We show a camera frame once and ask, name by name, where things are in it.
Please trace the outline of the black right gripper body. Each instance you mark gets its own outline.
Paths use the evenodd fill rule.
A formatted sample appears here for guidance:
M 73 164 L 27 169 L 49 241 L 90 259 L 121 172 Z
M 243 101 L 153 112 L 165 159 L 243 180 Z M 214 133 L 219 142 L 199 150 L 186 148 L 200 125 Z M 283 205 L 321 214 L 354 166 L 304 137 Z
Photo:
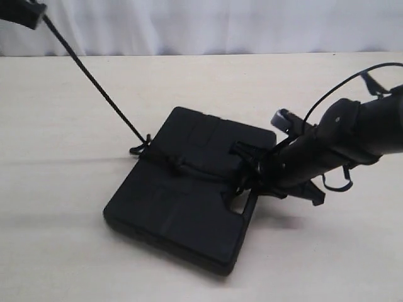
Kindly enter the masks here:
M 245 190 L 252 190 L 257 195 L 286 198 L 300 197 L 300 187 L 281 187 L 276 184 L 283 175 L 285 166 L 280 160 L 280 151 L 292 141 L 281 141 L 272 149 L 245 144 L 247 150 L 248 175 L 245 177 Z

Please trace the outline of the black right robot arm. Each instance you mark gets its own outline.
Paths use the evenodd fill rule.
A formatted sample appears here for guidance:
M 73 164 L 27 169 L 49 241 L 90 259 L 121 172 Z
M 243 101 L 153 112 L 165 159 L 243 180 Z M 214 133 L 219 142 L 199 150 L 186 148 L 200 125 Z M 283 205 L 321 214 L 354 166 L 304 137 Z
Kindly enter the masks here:
M 325 193 L 313 178 L 342 167 L 348 183 L 326 189 L 345 192 L 353 185 L 351 169 L 402 152 L 402 86 L 367 103 L 342 98 L 316 125 L 305 124 L 287 109 L 278 110 L 271 124 L 287 134 L 272 149 L 244 142 L 231 149 L 245 163 L 238 191 L 250 189 L 280 199 L 294 196 L 322 205 Z

